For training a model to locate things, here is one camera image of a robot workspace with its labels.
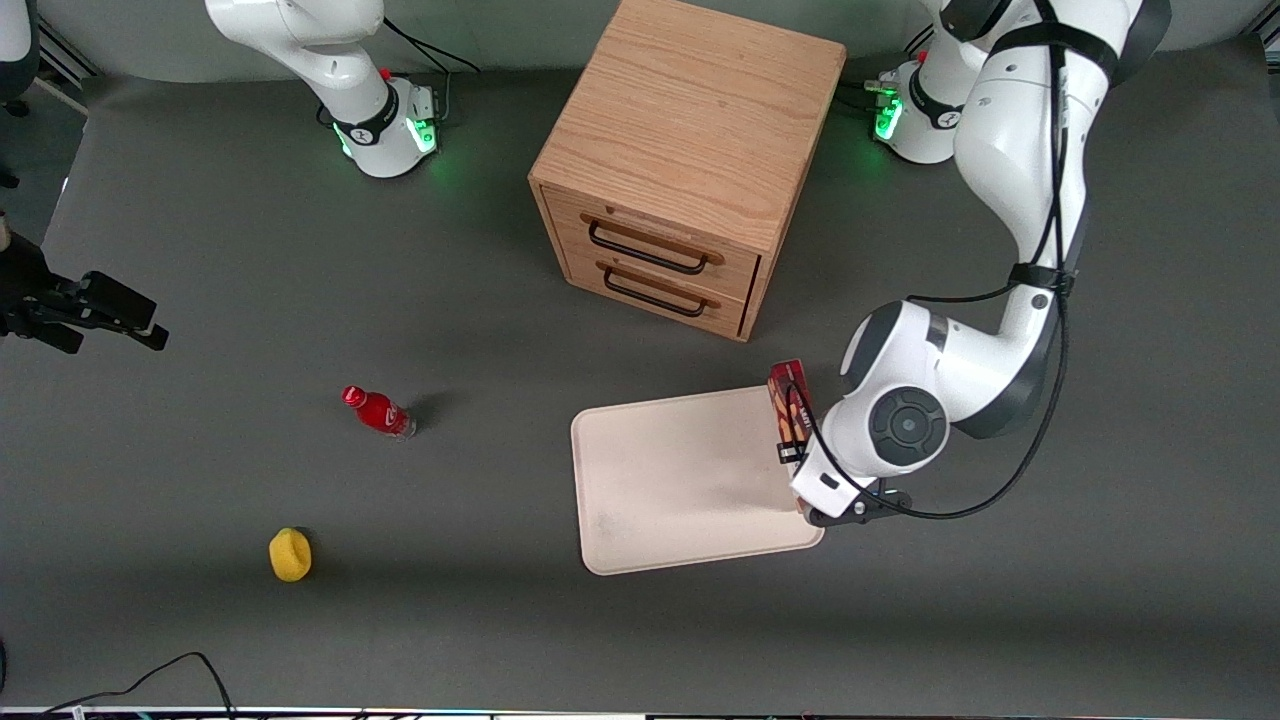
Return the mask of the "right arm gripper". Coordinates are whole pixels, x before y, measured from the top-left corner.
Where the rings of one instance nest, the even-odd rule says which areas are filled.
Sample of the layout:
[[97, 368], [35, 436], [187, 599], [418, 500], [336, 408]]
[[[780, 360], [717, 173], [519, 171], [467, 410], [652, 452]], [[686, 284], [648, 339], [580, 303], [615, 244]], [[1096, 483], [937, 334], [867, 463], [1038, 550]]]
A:
[[54, 299], [58, 281], [38, 246], [17, 232], [3, 232], [1, 334], [37, 340], [64, 354], [77, 354], [84, 336], [67, 324], [124, 334], [152, 351], [163, 351], [169, 332], [154, 320], [157, 305], [102, 272], [87, 272], [61, 287], [61, 316], [29, 316]]

